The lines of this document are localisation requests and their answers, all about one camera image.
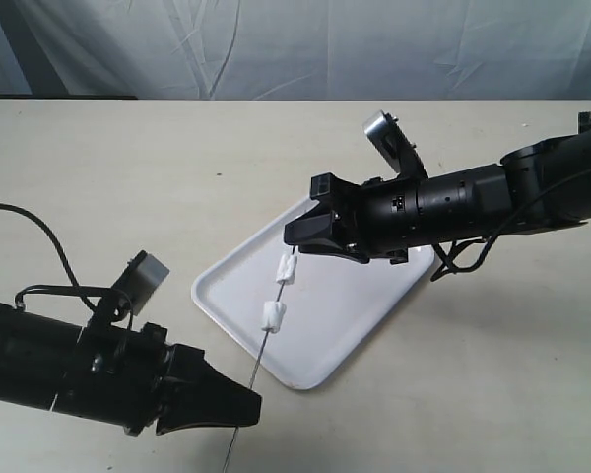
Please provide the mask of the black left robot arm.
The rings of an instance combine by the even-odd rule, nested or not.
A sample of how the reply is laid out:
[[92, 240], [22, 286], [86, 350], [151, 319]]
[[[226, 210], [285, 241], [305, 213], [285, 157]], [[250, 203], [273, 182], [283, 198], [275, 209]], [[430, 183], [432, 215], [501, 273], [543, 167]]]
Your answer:
[[0, 401], [119, 426], [130, 436], [250, 427], [262, 398], [165, 328], [66, 323], [0, 303]]

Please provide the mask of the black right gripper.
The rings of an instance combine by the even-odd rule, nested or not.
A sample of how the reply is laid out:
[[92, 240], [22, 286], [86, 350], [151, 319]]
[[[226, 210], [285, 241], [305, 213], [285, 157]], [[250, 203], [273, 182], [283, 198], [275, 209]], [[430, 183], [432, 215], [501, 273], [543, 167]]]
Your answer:
[[285, 224], [283, 241], [301, 254], [328, 256], [368, 264], [409, 260], [422, 247], [418, 190], [422, 181], [372, 178], [362, 184], [331, 172], [311, 179], [309, 196], [318, 203]]

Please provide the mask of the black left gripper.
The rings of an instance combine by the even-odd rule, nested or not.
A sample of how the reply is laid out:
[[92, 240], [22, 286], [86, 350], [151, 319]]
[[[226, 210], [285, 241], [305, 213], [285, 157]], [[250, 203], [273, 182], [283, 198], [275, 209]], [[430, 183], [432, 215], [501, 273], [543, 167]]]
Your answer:
[[244, 428], [262, 397], [205, 363], [205, 352], [166, 342], [153, 323], [139, 332], [86, 328], [54, 401], [57, 413], [119, 426], [130, 436], [196, 428]]

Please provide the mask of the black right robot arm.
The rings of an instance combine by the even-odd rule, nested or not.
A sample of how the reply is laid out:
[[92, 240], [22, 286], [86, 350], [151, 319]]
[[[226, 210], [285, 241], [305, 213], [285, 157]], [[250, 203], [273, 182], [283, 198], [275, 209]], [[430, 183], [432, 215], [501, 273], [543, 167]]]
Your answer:
[[414, 247], [533, 235], [591, 219], [591, 113], [572, 135], [540, 141], [499, 163], [430, 176], [392, 114], [363, 127], [396, 175], [362, 184], [327, 172], [310, 182], [314, 207], [284, 227], [300, 252], [403, 264]]

